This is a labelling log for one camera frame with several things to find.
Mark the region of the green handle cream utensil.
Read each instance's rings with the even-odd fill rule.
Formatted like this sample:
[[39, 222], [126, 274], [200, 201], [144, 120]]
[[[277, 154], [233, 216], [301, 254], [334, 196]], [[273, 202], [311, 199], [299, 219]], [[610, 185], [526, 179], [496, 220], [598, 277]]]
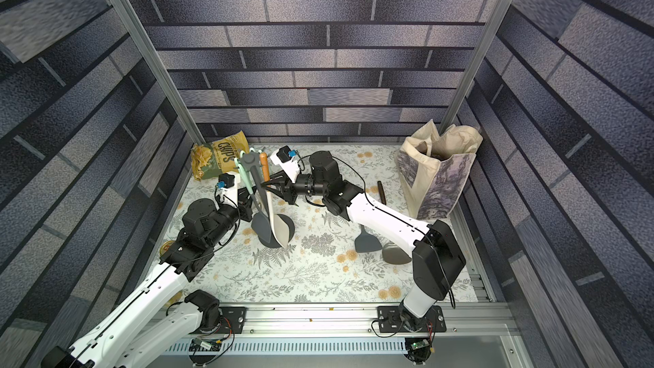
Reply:
[[245, 167], [241, 164], [239, 159], [235, 158], [234, 163], [238, 169], [238, 173], [240, 175], [240, 181], [243, 182], [247, 191], [250, 194], [250, 197], [252, 197], [253, 201], [255, 201], [254, 189], [253, 189], [252, 181], [250, 180], [249, 172], [245, 170]]

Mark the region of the grey utensil rack stand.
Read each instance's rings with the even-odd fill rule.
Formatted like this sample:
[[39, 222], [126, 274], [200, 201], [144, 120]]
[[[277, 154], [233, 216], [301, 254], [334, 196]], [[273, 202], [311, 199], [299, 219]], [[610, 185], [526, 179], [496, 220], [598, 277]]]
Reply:
[[[263, 177], [259, 154], [260, 152], [257, 152], [254, 148], [251, 148], [248, 153], [241, 152], [239, 158], [241, 164], [245, 167], [245, 170], [247, 170], [250, 174], [250, 180], [252, 181], [255, 194], [255, 201], [253, 202], [257, 208], [257, 213], [255, 213], [252, 218], [251, 226], [257, 234], [260, 242], [265, 245], [265, 247], [273, 249], [282, 248], [275, 240], [270, 225], [267, 208], [267, 192], [264, 192], [261, 188]], [[291, 243], [291, 240], [295, 235], [295, 224], [291, 218], [289, 218], [289, 216], [283, 214], [276, 215], [279, 215], [288, 225], [290, 230], [289, 243]]]

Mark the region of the green handle grey turner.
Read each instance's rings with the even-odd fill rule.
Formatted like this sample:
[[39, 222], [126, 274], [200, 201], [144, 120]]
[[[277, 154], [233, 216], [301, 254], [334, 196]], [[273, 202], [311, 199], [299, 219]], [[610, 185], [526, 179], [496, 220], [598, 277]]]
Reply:
[[358, 254], [364, 254], [380, 251], [383, 245], [376, 236], [367, 231], [364, 225], [360, 225], [359, 235], [354, 240], [354, 248]]

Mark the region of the wooden handle white spatula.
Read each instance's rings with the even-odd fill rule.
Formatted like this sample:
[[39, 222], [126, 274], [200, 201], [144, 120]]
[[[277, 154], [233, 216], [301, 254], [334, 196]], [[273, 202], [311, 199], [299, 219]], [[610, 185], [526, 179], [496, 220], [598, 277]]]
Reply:
[[[262, 166], [263, 180], [268, 182], [270, 180], [270, 171], [267, 154], [260, 152], [259, 158]], [[273, 194], [271, 192], [267, 192], [267, 208], [272, 234], [279, 245], [282, 248], [286, 248], [289, 244], [290, 230], [286, 222], [274, 213]]]

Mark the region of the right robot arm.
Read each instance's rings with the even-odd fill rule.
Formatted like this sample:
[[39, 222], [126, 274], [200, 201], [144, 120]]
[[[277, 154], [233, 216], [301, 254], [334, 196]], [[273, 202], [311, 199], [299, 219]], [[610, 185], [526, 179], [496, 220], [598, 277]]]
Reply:
[[405, 318], [425, 317], [435, 303], [451, 294], [466, 259], [446, 223], [419, 221], [374, 200], [364, 188], [343, 177], [342, 160], [328, 151], [302, 158], [284, 146], [270, 160], [281, 171], [262, 182], [267, 192], [287, 204], [294, 204], [299, 195], [319, 196], [330, 214], [376, 231], [411, 258], [414, 285], [400, 303]]

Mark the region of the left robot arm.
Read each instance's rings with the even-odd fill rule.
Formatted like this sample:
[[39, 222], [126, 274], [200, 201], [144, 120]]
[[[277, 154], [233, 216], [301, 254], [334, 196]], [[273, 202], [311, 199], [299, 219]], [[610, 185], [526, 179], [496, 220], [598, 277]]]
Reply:
[[49, 351], [42, 367], [146, 367], [182, 337], [195, 331], [211, 334], [222, 325], [219, 300], [197, 290], [163, 320], [147, 326], [231, 241], [241, 221], [240, 207], [230, 198], [221, 203], [199, 199], [182, 221], [177, 239], [146, 279], [74, 344]]

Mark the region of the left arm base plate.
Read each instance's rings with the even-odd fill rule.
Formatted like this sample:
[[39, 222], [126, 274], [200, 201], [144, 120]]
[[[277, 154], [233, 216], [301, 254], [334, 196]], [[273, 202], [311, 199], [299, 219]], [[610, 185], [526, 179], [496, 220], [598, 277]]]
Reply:
[[247, 308], [213, 307], [203, 313], [199, 330], [203, 334], [241, 334], [245, 325]]

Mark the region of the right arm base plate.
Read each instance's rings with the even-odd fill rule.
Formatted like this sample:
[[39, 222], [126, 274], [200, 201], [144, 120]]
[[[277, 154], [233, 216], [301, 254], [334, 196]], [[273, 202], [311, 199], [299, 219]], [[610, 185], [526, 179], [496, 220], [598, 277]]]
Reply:
[[432, 306], [423, 317], [415, 317], [400, 307], [378, 306], [376, 326], [379, 333], [428, 333], [446, 332], [446, 322], [441, 307]]

